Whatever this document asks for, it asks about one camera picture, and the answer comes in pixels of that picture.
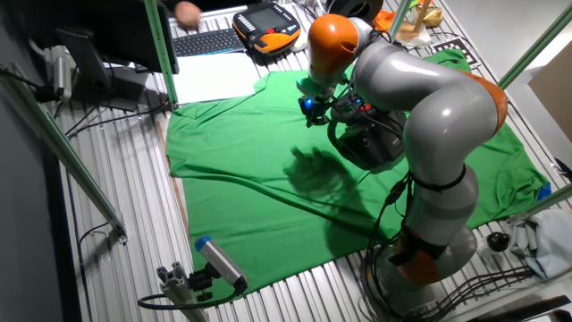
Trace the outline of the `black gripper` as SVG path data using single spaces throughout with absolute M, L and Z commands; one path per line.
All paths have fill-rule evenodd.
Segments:
M 326 111 L 330 105 L 318 97 L 302 96 L 298 99 L 301 113 L 306 117 L 306 127 L 310 128 L 316 125 L 326 125 L 330 122 Z

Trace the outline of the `person right hand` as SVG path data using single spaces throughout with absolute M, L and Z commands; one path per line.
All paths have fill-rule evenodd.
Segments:
M 173 15 L 183 30 L 195 30 L 201 21 L 202 11 L 195 4 L 187 1 L 177 3 Z

